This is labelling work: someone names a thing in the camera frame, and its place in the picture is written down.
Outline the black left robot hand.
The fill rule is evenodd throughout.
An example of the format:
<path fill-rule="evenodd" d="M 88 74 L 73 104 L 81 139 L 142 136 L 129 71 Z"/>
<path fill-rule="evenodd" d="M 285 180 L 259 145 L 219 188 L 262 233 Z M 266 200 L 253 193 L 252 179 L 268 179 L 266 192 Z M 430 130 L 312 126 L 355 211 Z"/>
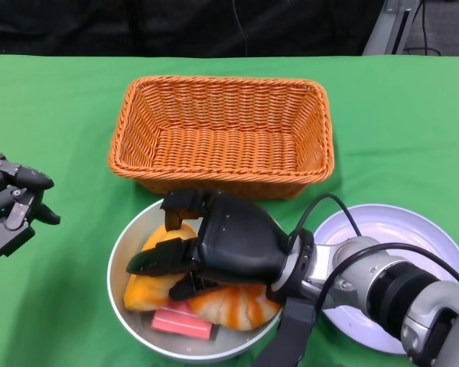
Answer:
<path fill-rule="evenodd" d="M 53 186 L 46 174 L 0 153 L 0 257 L 11 255 L 34 236 L 33 221 L 60 223 L 60 217 L 43 203 L 44 191 Z"/>

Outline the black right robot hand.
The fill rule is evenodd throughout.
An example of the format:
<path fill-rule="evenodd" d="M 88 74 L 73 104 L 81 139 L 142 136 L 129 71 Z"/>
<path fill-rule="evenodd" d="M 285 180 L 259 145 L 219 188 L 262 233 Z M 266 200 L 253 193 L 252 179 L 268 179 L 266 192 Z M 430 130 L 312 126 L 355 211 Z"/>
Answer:
<path fill-rule="evenodd" d="M 286 263 L 289 237 L 261 207 L 231 193 L 183 189 L 163 199 L 164 227 L 180 229 L 201 219 L 196 237 L 161 240 L 135 255 L 127 272 L 159 278 L 180 275 L 169 295 L 188 300 L 225 284 L 277 281 Z"/>

